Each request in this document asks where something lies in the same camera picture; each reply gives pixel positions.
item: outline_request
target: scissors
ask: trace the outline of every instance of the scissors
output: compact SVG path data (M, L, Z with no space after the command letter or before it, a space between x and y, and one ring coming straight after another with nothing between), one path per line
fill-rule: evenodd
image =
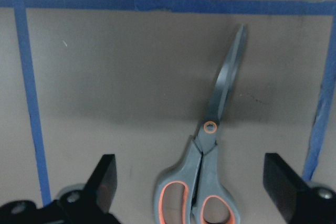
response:
M233 197L220 183L217 173L217 129L224 105L235 80L235 75L244 51L246 29L241 25L218 74L206 115L198 134L189 143L182 162L162 176L154 193L156 224L166 224L163 217L163 195L171 184L184 186L182 223L191 223L191 213L197 224L207 224L204 207L210 198L219 199L229 210L226 224L240 224L240 215Z

